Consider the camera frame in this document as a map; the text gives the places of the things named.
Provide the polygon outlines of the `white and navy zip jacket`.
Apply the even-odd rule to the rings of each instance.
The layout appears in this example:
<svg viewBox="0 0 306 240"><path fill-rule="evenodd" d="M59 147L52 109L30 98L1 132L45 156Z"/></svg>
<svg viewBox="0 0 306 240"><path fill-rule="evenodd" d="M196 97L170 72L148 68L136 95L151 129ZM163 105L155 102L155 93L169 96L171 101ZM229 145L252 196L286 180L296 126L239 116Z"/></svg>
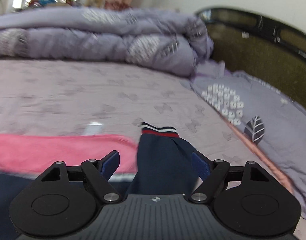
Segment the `white and navy zip jacket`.
<svg viewBox="0 0 306 240"><path fill-rule="evenodd" d="M122 197L128 194L190 194L198 180L192 167L196 149L180 138L176 128L141 124L134 178L115 178L110 184ZM11 201L31 183L31 179L0 173L0 239L15 239L17 233L9 218Z"/></svg>

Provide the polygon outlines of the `pink bunny print blanket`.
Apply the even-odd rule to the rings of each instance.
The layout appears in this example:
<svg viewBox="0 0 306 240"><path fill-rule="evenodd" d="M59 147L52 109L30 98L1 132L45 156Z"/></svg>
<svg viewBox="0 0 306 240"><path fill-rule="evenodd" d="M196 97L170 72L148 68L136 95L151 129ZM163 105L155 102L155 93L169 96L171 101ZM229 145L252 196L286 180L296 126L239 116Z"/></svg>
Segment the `pink bunny print blanket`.
<svg viewBox="0 0 306 240"><path fill-rule="evenodd" d="M120 154L116 172L135 173L137 143L123 135L40 137L0 134L0 171L41 174L56 161L75 166L88 159L100 160L114 150Z"/></svg>

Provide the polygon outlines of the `purple patterned pillow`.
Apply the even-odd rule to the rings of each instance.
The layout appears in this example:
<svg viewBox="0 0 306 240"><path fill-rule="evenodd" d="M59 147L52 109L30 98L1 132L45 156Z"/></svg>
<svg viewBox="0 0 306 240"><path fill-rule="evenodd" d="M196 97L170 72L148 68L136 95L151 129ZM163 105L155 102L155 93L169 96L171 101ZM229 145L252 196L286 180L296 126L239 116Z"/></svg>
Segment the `purple patterned pillow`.
<svg viewBox="0 0 306 240"><path fill-rule="evenodd" d="M223 62L206 61L189 81L198 96L235 126L291 181L306 219L306 111L269 83Z"/></svg>

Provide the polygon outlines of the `purple bed sheet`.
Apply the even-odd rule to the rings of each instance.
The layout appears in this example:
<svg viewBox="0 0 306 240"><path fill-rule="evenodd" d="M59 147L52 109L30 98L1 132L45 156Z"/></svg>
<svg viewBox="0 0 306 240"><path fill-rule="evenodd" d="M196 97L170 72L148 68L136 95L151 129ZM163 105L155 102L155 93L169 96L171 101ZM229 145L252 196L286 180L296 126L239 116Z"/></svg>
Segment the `purple bed sheet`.
<svg viewBox="0 0 306 240"><path fill-rule="evenodd" d="M253 160L291 181L179 77L126 64L0 60L0 134L117 134L138 144L141 123L171 126L210 159Z"/></svg>

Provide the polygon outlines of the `dark olive headboard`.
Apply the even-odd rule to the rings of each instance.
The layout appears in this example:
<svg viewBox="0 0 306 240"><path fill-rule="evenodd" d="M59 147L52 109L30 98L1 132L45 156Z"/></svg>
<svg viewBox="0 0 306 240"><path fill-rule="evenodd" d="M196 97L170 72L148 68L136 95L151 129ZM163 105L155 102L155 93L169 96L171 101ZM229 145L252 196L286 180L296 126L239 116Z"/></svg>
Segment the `dark olive headboard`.
<svg viewBox="0 0 306 240"><path fill-rule="evenodd" d="M196 12L214 42L211 58L230 72L273 85L306 109L306 34L277 20L231 8Z"/></svg>

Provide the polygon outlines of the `purple folded quilt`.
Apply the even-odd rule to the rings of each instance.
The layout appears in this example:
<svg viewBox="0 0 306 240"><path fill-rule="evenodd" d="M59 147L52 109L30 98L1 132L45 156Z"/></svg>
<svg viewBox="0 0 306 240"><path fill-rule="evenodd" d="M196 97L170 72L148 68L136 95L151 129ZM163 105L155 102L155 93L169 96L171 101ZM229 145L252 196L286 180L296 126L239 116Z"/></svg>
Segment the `purple folded quilt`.
<svg viewBox="0 0 306 240"><path fill-rule="evenodd" d="M0 16L0 57L122 62L188 77L213 48L199 17L172 11L54 7Z"/></svg>

